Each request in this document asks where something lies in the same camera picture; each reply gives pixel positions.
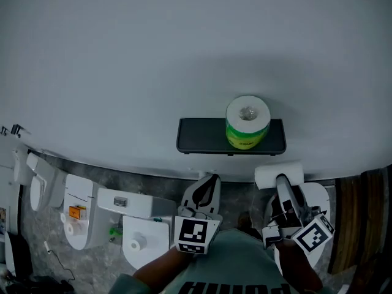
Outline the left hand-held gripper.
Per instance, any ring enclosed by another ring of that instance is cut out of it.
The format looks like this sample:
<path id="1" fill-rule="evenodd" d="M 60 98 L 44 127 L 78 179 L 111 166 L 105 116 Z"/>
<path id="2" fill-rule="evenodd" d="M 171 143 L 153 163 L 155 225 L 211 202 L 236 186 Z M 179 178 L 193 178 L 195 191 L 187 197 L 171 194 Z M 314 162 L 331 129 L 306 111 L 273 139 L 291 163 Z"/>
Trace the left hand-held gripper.
<path id="1" fill-rule="evenodd" d="M 220 198 L 218 174 L 204 176 L 186 189 L 175 217 L 174 245 L 178 251 L 208 253 L 222 223 L 218 214 Z"/>

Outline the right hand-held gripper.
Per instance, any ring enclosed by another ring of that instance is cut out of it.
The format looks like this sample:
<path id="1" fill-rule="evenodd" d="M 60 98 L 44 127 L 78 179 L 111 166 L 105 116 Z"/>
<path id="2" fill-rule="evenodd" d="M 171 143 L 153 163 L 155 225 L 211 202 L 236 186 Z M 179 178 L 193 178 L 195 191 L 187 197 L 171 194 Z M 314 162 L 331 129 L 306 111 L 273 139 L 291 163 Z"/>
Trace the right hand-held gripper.
<path id="1" fill-rule="evenodd" d="M 265 212 L 262 229 L 264 248 L 283 239 L 291 239 L 306 255 L 315 254 L 333 237 L 329 198 L 317 201 L 304 197 L 300 187 L 292 186 L 283 174 L 276 178 L 276 189 L 278 196 L 270 199 Z M 311 205 L 304 210 L 306 202 Z"/>

